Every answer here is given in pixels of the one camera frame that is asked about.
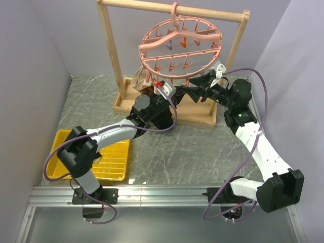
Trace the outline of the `pink round clip hanger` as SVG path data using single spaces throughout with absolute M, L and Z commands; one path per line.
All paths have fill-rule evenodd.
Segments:
M 139 44 L 141 66 L 146 78 L 188 80 L 203 73 L 220 56 L 222 33 L 211 22 L 198 18 L 181 16 L 173 3 L 171 17 L 153 28 Z

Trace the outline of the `black underwear beige waistband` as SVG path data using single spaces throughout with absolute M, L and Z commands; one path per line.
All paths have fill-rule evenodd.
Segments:
M 151 120 L 156 128 L 159 130 L 164 130 L 173 125 L 172 113 L 168 107 L 162 113 L 157 115 L 154 119 Z

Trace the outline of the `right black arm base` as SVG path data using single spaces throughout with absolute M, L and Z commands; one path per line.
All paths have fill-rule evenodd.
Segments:
M 228 186 L 226 186 L 214 199 L 220 189 L 220 187 L 208 187 L 206 192 L 202 193 L 202 195 L 206 196 L 208 200 L 208 205 L 204 209 L 202 215 L 204 220 L 212 220 L 222 217 L 225 221 L 231 221 L 232 224 L 234 224 L 235 222 L 243 220 L 255 210 L 257 201 L 243 196 L 234 195 L 231 188 Z M 213 204 L 221 205 L 220 213 L 214 216 L 207 216 L 207 212 Z

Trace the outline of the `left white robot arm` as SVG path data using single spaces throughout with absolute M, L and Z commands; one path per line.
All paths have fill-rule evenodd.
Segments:
M 175 126 L 176 106 L 184 96 L 183 87 L 165 83 L 156 90 L 157 94 L 152 97 L 138 96 L 131 113 L 120 122 L 89 130 L 75 127 L 55 149 L 70 176 L 85 191 L 84 198 L 88 202 L 95 204 L 102 198 L 102 186 L 91 170 L 102 148 L 138 138 L 146 132 L 163 133 Z

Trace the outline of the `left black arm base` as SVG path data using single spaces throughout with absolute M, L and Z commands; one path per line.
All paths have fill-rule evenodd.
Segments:
M 91 224 L 106 224 L 112 222 L 117 217 L 117 210 L 114 207 L 117 204 L 118 189 L 102 188 L 92 194 L 87 194 L 83 188 L 76 188 L 72 197 L 72 205 L 82 206 L 83 219 Z M 105 209 L 113 210 L 111 219 L 103 222 L 98 220 L 102 218 Z

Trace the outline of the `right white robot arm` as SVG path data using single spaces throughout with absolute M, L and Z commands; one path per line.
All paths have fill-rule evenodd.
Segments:
M 244 162 L 210 196 L 209 205 L 219 198 L 232 203 L 244 197 L 248 202 L 258 203 L 263 211 L 270 213 L 297 204 L 302 194 L 304 175 L 300 170 L 293 170 L 279 156 L 263 133 L 265 122 L 258 123 L 249 109 L 251 83 L 237 79 L 230 88 L 224 88 L 210 73 L 189 81 L 193 87 L 188 87 L 186 92 L 192 100 L 197 102 L 210 98 L 227 109 L 224 113 L 227 126 L 249 151 Z M 251 158 L 256 162 L 263 182 L 236 176 Z

